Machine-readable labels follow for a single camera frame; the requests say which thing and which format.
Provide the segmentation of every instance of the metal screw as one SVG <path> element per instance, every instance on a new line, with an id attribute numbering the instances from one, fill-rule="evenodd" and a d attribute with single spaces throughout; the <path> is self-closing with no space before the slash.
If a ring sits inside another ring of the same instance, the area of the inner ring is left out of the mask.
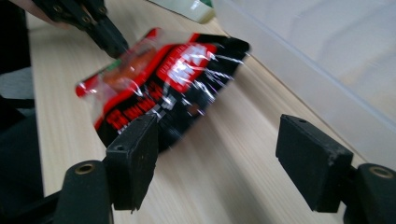
<path id="1" fill-rule="evenodd" d="M 87 16 L 82 17 L 82 20 L 89 23 L 91 21 L 91 19 Z"/>
<path id="2" fill-rule="evenodd" d="M 53 9 L 54 9 L 56 12 L 62 12 L 62 11 L 63 11 L 62 7 L 60 7 L 60 6 L 58 6 L 58 5 L 53 6 Z"/>
<path id="3" fill-rule="evenodd" d="M 99 7 L 99 11 L 100 11 L 102 14 L 106 14 L 106 13 L 107 13 L 107 8 L 105 8 L 105 7 Z"/>
<path id="4" fill-rule="evenodd" d="M 386 178 L 386 179 L 392 179 L 394 177 L 393 173 L 391 173 L 389 170 L 384 169 L 379 166 L 372 166 L 372 167 L 370 167 L 369 171 L 374 175 L 377 175 L 379 177 Z"/>
<path id="5" fill-rule="evenodd" d="M 123 146 L 116 146 L 116 150 L 123 151 L 123 150 L 125 150 L 125 148 Z"/>
<path id="6" fill-rule="evenodd" d="M 86 163 L 80 165 L 78 168 L 76 168 L 75 173 L 78 175 L 85 175 L 90 172 L 92 172 L 95 169 L 95 166 L 92 163 Z"/>

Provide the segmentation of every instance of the plastic wrapper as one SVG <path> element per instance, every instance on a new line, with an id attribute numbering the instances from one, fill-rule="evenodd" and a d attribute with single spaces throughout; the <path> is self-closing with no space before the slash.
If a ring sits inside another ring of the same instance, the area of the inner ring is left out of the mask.
<path id="1" fill-rule="evenodd" d="M 163 151 L 205 113 L 248 49 L 247 42 L 233 37 L 155 28 L 79 82 L 76 93 L 92 105 L 93 125 L 106 147 L 130 121 L 155 114 Z"/>

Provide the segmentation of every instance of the wooden table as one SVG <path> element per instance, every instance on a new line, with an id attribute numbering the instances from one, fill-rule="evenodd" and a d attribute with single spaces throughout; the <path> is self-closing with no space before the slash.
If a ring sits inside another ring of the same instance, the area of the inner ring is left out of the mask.
<path id="1" fill-rule="evenodd" d="M 144 0 L 106 5 L 130 45 L 152 27 L 224 35 L 216 19 L 201 25 Z M 74 27 L 28 21 L 44 186 L 51 194 L 70 166 L 105 156 L 89 105 L 74 87 L 112 59 Z M 307 119 L 343 143 L 249 57 L 206 115 L 159 157 L 141 209 L 116 211 L 116 223 L 341 223 L 344 208 L 335 215 L 311 212 L 278 162 L 281 114 Z M 353 163 L 362 160 L 356 155 Z"/>

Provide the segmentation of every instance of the snack bag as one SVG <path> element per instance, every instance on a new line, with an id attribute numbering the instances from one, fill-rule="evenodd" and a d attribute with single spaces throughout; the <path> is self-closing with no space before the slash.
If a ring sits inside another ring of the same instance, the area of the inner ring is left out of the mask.
<path id="1" fill-rule="evenodd" d="M 130 121 L 155 114 L 163 151 L 205 113 L 248 49 L 247 42 L 228 36 L 155 28 L 79 82 L 76 93 L 92 105 L 93 125 L 106 147 Z"/>

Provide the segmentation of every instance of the black clamp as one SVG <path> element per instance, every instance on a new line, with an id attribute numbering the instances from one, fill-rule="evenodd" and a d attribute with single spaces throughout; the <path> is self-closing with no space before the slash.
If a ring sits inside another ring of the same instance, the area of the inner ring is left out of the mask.
<path id="1" fill-rule="evenodd" d="M 353 153 L 304 119 L 282 115 L 276 156 L 313 211 L 344 223 L 394 223 L 396 172 L 372 163 L 351 166 Z"/>
<path id="2" fill-rule="evenodd" d="M 115 210 L 138 210 L 158 158 L 156 115 L 133 120 L 107 148 L 103 161 L 70 167 L 62 189 L 0 223 L 113 223 Z"/>
<path id="3" fill-rule="evenodd" d="M 86 32 L 110 57 L 128 49 L 121 32 L 107 17 L 103 0 L 33 0 L 53 21 L 61 21 Z"/>

